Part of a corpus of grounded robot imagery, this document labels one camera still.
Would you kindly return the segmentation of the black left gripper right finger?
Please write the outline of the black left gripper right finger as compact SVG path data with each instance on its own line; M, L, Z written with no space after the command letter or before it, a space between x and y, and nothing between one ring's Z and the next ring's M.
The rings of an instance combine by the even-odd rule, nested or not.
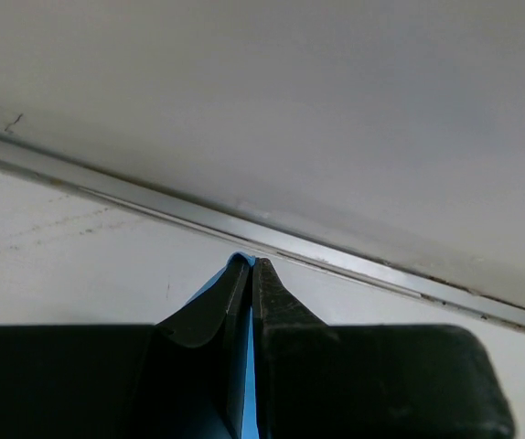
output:
M483 344L451 325L331 326L252 272L256 420L262 438L512 438Z

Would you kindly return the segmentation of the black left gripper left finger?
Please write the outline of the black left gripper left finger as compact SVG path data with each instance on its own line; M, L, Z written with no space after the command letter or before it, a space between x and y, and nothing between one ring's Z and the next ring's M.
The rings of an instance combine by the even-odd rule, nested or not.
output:
M250 265L158 324L0 326L0 438L237 438Z

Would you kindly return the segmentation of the blue space-print cloth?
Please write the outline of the blue space-print cloth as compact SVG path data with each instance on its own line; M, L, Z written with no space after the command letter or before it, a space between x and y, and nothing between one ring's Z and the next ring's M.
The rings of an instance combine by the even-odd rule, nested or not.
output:
M233 253L187 301L187 326L208 338L212 358L198 364L197 376L211 375L212 400L231 438L257 438L252 329L252 273L257 258Z

